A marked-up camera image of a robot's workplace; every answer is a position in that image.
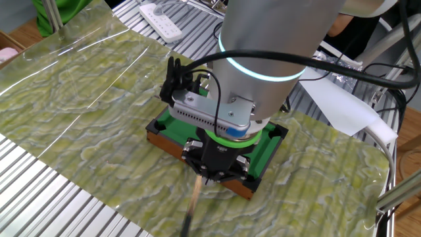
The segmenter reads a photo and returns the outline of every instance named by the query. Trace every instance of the green marble pattern mat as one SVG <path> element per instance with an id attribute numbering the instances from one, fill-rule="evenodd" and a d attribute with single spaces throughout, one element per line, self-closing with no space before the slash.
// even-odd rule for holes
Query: green marble pattern mat
<path id="1" fill-rule="evenodd" d="M 94 0 L 0 71 L 0 133 L 155 237 L 178 236 L 193 171 L 149 144 L 169 56 Z M 191 236 L 371 236 L 387 160 L 298 112 L 252 201 L 204 187 Z"/>

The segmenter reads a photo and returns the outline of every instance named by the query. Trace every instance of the pink object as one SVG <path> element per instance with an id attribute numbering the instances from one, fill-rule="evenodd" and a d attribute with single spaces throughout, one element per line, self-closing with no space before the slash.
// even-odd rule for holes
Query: pink object
<path id="1" fill-rule="evenodd" d="M 18 51 L 12 48 L 5 48 L 0 50 L 0 63 L 10 59 L 11 57 L 18 54 Z"/>

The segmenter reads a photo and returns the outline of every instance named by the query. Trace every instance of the white power strip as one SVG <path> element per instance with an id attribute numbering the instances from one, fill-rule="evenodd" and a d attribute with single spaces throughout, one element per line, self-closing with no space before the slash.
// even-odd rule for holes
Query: white power strip
<path id="1" fill-rule="evenodd" d="M 182 31 L 165 14 L 153 13 L 156 4 L 150 3 L 139 7 L 140 14 L 153 27 L 166 43 L 173 43 L 183 38 Z"/>

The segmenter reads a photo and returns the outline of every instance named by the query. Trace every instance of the blue led ring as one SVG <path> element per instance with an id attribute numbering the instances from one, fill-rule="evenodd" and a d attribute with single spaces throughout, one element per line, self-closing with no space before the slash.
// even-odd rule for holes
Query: blue led ring
<path id="1" fill-rule="evenodd" d="M 219 41 L 219 48 L 220 48 L 221 52 L 225 52 L 225 48 L 222 45 L 222 41 L 221 41 L 220 36 L 219 36 L 218 41 Z M 301 72 L 299 72 L 295 75 L 292 75 L 292 76 L 266 76 L 266 75 L 259 74 L 257 72 L 253 72 L 252 70 L 249 70 L 249 69 L 245 68 L 244 66 L 241 66 L 239 63 L 237 63 L 232 58 L 227 58 L 227 60 L 228 60 L 228 62 L 230 62 L 232 64 L 232 66 L 234 66 L 238 70 L 242 71 L 242 73 L 247 74 L 249 76 L 252 76 L 254 78 L 257 78 L 257 79 L 260 79 L 260 80 L 266 80 L 266 81 L 269 81 L 269 82 L 286 82 L 286 81 L 289 81 L 289 80 L 294 80 L 297 77 L 300 77 L 305 71 L 305 68 L 304 68 L 303 71 L 301 71 Z"/>

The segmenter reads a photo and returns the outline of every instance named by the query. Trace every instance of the metal grating table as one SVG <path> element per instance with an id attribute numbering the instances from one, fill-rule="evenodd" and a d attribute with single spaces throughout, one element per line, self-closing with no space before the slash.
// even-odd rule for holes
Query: metal grating table
<path id="1" fill-rule="evenodd" d="M 198 59 L 215 52 L 217 40 L 213 30 L 223 18 L 201 4 L 189 2 L 188 6 L 165 9 L 165 14 L 184 34 L 183 40 L 171 44 L 165 44 L 142 19 L 138 7 L 136 0 L 126 0 L 113 11 L 130 29 L 186 57 Z M 361 83 L 355 91 L 357 97 L 368 103 L 374 90 Z M 293 109 L 328 123 L 301 85 L 296 85 L 290 98 Z M 392 98 L 386 96 L 376 108 L 393 106 Z M 396 112 L 384 113 L 382 118 L 397 129 Z M 356 137 L 366 139 L 362 132 Z M 394 149 L 395 144 L 390 144 L 390 151 Z M 393 219 L 388 233 L 393 235 Z M 151 235 L 0 134 L 0 237 L 3 236 Z"/>

